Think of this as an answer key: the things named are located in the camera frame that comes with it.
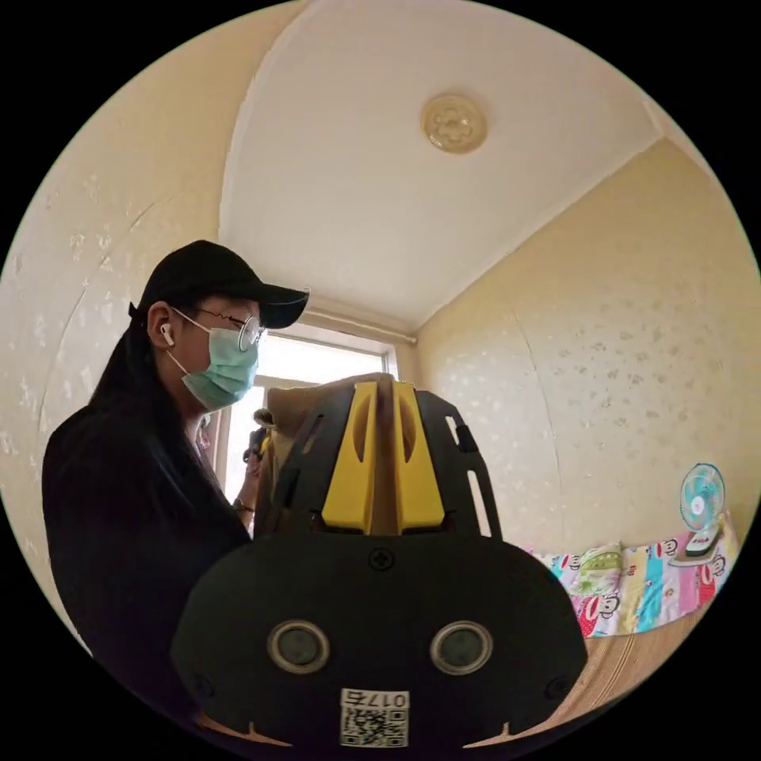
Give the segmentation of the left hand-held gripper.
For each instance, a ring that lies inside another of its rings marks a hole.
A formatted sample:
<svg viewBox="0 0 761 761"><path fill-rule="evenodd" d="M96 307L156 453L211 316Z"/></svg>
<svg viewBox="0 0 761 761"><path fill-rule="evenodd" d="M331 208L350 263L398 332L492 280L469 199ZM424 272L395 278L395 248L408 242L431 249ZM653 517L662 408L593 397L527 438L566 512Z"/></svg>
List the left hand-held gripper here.
<svg viewBox="0 0 761 761"><path fill-rule="evenodd" d="M260 408L253 414L254 429L250 432L247 448L243 452L243 462L260 461L269 444L274 428L272 413L268 408Z"/></svg>

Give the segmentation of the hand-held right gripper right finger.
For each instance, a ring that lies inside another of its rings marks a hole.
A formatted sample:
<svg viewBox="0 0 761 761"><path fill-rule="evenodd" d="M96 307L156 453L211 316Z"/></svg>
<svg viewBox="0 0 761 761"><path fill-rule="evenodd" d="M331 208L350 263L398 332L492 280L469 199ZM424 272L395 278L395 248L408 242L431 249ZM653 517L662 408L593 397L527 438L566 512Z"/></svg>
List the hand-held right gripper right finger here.
<svg viewBox="0 0 761 761"><path fill-rule="evenodd" d="M392 383L392 415L398 529L439 530L445 512L413 384L396 380Z"/></svg>

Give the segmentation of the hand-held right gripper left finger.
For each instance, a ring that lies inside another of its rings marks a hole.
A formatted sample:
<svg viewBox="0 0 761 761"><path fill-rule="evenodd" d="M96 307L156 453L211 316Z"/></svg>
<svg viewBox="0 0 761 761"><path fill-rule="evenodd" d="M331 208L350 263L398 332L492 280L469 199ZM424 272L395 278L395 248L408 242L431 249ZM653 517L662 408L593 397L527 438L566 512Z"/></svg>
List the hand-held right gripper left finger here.
<svg viewBox="0 0 761 761"><path fill-rule="evenodd" d="M377 384L354 386L322 510L330 530L369 532L376 468Z"/></svg>

